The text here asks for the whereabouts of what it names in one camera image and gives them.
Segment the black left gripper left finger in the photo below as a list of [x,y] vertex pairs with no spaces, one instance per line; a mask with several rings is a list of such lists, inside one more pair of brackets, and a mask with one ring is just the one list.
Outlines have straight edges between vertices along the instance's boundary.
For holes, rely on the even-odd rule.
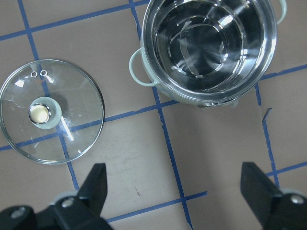
[[60,198],[52,209],[61,230],[111,230],[100,217],[107,197],[106,165],[96,163],[78,192]]

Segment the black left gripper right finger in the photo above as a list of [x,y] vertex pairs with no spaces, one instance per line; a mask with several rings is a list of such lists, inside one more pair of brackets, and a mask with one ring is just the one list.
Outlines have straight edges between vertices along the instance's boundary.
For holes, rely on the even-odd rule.
[[242,163],[240,192],[263,230],[307,228],[307,197],[278,188],[254,162]]

